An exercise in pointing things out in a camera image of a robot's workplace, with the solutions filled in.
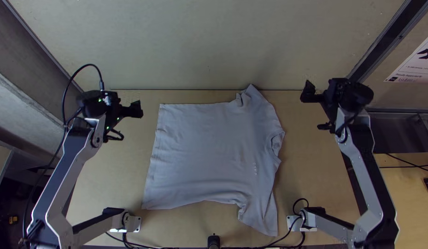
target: wooden table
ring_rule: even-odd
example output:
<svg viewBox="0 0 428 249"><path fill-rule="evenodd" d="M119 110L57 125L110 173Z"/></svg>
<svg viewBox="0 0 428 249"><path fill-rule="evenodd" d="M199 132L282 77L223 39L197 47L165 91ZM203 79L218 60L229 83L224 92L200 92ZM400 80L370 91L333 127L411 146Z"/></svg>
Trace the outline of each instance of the wooden table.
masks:
<svg viewBox="0 0 428 249"><path fill-rule="evenodd" d="M275 238L238 221L238 207L235 205L200 202L171 210L140 209L159 104L228 102L235 98L236 92L118 91L124 105L141 100L144 117L124 119L117 129L125 135L125 140L104 144L85 164L67 219L75 225L100 215L106 207L127 208L142 217L140 233L128 234L128 240L159 247L205 247L207 237L213 233L221 237L222 246L225 247L262 246L273 241ZM327 121L321 106L301 103L299 91L262 91L262 94L274 105L286 132L279 154L282 163L274 184L279 236L286 234L286 215L292 214L293 202L301 197L307 198L311 206L325 207L328 214L354 223L359 212L340 150L333 135L317 129L317 124ZM394 186L399 170L388 169L385 173L391 174L386 178L388 184ZM396 197L399 192L391 190L394 200L400 199ZM300 240L300 233L294 232L281 244L294 245ZM340 242L320 231L306 235L305 245L332 243ZM105 234L88 244L122 246Z"/></svg>

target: white wall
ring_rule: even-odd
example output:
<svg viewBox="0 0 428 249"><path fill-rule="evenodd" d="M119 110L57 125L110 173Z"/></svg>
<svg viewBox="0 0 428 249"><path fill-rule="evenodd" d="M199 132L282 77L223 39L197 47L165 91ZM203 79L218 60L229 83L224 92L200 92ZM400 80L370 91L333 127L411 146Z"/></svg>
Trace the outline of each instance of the white wall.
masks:
<svg viewBox="0 0 428 249"><path fill-rule="evenodd" d="M9 0L72 73L112 89L326 88L404 0ZM95 71L77 78L98 87Z"/></svg>

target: metal mount bracket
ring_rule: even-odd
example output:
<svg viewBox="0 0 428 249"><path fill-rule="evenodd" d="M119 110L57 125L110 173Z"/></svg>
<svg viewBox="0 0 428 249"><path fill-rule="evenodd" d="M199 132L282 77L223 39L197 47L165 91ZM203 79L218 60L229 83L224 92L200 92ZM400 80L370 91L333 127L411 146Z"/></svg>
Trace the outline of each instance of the metal mount bracket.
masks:
<svg viewBox="0 0 428 249"><path fill-rule="evenodd" d="M141 217L132 216L128 212L125 212L122 216L122 220L114 220L110 232L140 232Z"/></svg>
<svg viewBox="0 0 428 249"><path fill-rule="evenodd" d="M298 218L301 218L301 222L295 222ZM303 231L303 232L312 232L317 231L317 227L315 225L314 216L305 217L304 212L300 212L300 215L288 215L286 216L287 227L291 227L291 231Z"/></svg>

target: black cable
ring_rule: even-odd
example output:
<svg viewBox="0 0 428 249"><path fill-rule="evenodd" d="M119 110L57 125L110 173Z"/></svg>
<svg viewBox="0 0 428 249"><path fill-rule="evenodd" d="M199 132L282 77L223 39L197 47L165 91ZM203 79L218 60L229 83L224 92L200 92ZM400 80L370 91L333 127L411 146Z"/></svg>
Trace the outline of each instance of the black cable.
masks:
<svg viewBox="0 0 428 249"><path fill-rule="evenodd" d="M411 163L411 162L408 162L408 161L403 160L401 158L398 158L396 156L393 156L393 155L391 155L389 153L386 153L386 155L388 155L388 156L390 156L390 157L392 157L392 158L394 158L394 159L396 159L398 161L401 161L401 162L407 163L409 165L412 165L412 166L386 166L386 167L379 167L380 169L390 169L390 168L420 168L422 170L428 171L428 169L423 168L423 167L427 167L428 164L425 164L425 165L416 165L414 163Z"/></svg>
<svg viewBox="0 0 428 249"><path fill-rule="evenodd" d="M303 243L305 242L306 239L306 233L305 232L301 232L301 242L298 245L295 246L279 246L279 245L273 245L273 246L269 246L268 248L283 248L283 249L293 249L293 248L298 248L300 249L303 246Z"/></svg>
<svg viewBox="0 0 428 249"><path fill-rule="evenodd" d="M295 215L299 215L297 212L295 212L295 206L297 205L297 203L298 203L299 201L305 201L305 202L306 202L306 207L307 207L307 208L309 207L309 201L308 201L306 198L299 198L299 199L298 199L298 200L296 200L296 201L293 203L293 205L292 205L292 212L293 212Z"/></svg>
<svg viewBox="0 0 428 249"><path fill-rule="evenodd" d="M279 238L279 239L275 240L274 242L269 243L269 244L267 244L267 245L265 245L265 246L262 246L262 247L256 247L255 249L271 248L271 247L272 247L273 245L275 245L276 243L278 243L278 242L282 241L283 239L285 239L285 238L286 238L286 237L291 233L292 228L293 228L293 225L295 224L295 222L297 222L297 220L299 220L299 219L302 219L302 218L301 218L301 216L300 216L300 217L297 217L297 218L292 222L292 225L289 227L289 230L287 231L287 234L286 234L285 236L283 236L283 237L281 237L281 238Z"/></svg>
<svg viewBox="0 0 428 249"><path fill-rule="evenodd" d="M65 98L66 98L66 92L68 91L68 88L70 87L72 81L74 80L74 78L77 76L77 74L83 70L85 67L88 66L92 66L94 67L97 72L99 73L99 78L100 78L100 90L105 90L105 84L103 83L103 79L102 79L102 74L100 73L100 69L94 65L94 64L85 64L83 66L81 66L79 69L77 69L71 76L70 80L68 81L68 84L66 85L65 91L63 92L63 96L62 96L62 118L63 118L63 125L66 125L66 117L65 117Z"/></svg>
<svg viewBox="0 0 428 249"><path fill-rule="evenodd" d="M357 112L352 117L350 117L348 120L346 120L340 127L338 127L338 129L335 130L335 134L338 136L341 136L341 132L343 131L343 129L346 128L346 126L350 122L352 122L359 114L360 114L360 112Z"/></svg>
<svg viewBox="0 0 428 249"><path fill-rule="evenodd" d="M123 242L123 243L126 243L126 244L130 244L130 245L133 245L133 246L139 246L139 247L143 247L143 248L148 248L148 249L160 249L160 248L157 248L157 247L150 247L150 246L145 246L145 245L142 245L142 244L136 244L136 243L132 243L132 242L125 242L125 241L123 241L122 239L119 239L119 238L116 238L116 237L114 237L114 236L112 236L111 234L109 234L108 232L105 232L106 233L106 235L108 235L109 237L111 237L111 238L113 238L113 239L115 239L115 240L117 240L117 241L120 241L120 242Z"/></svg>

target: gray t-shirt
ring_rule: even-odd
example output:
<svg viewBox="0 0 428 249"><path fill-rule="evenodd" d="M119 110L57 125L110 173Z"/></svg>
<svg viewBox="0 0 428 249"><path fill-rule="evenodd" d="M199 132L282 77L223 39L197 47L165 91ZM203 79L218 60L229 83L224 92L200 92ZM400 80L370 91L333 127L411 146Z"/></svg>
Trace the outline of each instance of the gray t-shirt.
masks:
<svg viewBox="0 0 428 249"><path fill-rule="evenodd" d="M253 85L227 103L161 104L142 208L236 204L238 220L277 236L272 186L283 137Z"/></svg>

